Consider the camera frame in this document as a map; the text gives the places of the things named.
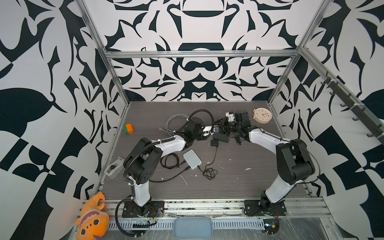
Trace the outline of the black switch box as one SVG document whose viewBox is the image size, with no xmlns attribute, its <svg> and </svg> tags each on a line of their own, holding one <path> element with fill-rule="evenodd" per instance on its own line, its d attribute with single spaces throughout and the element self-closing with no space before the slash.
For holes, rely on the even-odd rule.
<svg viewBox="0 0 384 240">
<path fill-rule="evenodd" d="M 221 133 L 214 133 L 213 139 L 219 142 L 228 143 L 230 140 L 230 136 L 227 136 L 226 134 L 221 134 Z"/>
</svg>

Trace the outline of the white network switch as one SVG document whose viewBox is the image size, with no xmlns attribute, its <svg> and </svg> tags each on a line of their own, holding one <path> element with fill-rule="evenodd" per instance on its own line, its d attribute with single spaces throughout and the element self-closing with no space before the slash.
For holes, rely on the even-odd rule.
<svg viewBox="0 0 384 240">
<path fill-rule="evenodd" d="M 192 170 L 196 169 L 202 164 L 201 159 L 194 150 L 189 150 L 188 152 L 184 153 L 183 157 Z"/>
</svg>

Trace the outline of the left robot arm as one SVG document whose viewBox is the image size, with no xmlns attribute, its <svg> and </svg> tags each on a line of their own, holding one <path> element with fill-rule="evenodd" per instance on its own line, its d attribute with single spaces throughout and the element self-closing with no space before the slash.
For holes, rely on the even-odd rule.
<svg viewBox="0 0 384 240">
<path fill-rule="evenodd" d="M 124 161 L 123 179 L 131 186 L 132 198 L 138 207 L 151 201 L 149 181 L 160 160 L 169 154 L 183 151 L 214 133 L 214 124 L 205 126 L 201 119 L 191 117 L 180 131 L 162 140 L 142 138 Z"/>
</svg>

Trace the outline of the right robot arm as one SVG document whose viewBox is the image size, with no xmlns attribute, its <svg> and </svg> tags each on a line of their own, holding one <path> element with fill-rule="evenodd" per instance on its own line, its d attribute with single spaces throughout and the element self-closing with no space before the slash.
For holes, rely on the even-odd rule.
<svg viewBox="0 0 384 240">
<path fill-rule="evenodd" d="M 237 134 L 247 142 L 259 145 L 276 155 L 278 176 L 261 195 L 261 203 L 269 207 L 280 203 L 298 184 L 315 173 L 307 145 L 300 139 L 288 140 L 252 126 L 247 112 L 228 112 L 215 121 L 214 129 L 229 136 Z"/>
</svg>

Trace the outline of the black power adapter with cable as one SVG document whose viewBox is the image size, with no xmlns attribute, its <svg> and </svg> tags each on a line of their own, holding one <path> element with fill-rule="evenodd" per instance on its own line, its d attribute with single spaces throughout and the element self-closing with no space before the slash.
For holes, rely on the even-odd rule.
<svg viewBox="0 0 384 240">
<path fill-rule="evenodd" d="M 219 147 L 219 141 L 218 140 L 211 140 L 210 142 L 211 147 L 215 148 L 214 156 L 211 158 L 210 162 L 207 162 L 207 164 L 202 169 L 200 166 L 198 166 L 199 171 L 202 173 L 203 177 L 208 179 L 209 181 L 213 180 L 216 175 L 218 174 L 218 171 L 212 167 L 213 163 L 216 160 L 218 147 Z"/>
</svg>

